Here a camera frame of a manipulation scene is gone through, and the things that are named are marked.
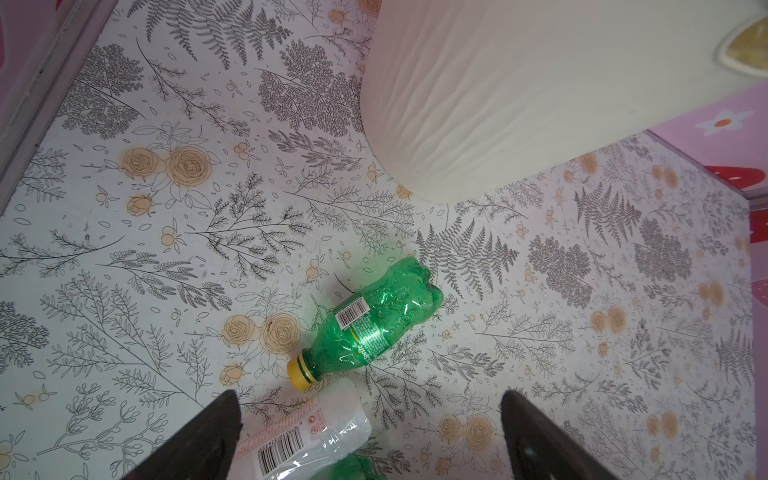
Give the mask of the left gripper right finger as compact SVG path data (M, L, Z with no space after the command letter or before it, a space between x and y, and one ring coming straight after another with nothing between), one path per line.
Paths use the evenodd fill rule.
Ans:
M616 479L520 392L506 391L500 412L514 479Z

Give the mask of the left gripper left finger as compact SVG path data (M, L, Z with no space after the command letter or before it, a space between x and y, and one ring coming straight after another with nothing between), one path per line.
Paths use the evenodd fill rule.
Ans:
M226 390L124 479L225 480L241 430L242 414L237 394Z

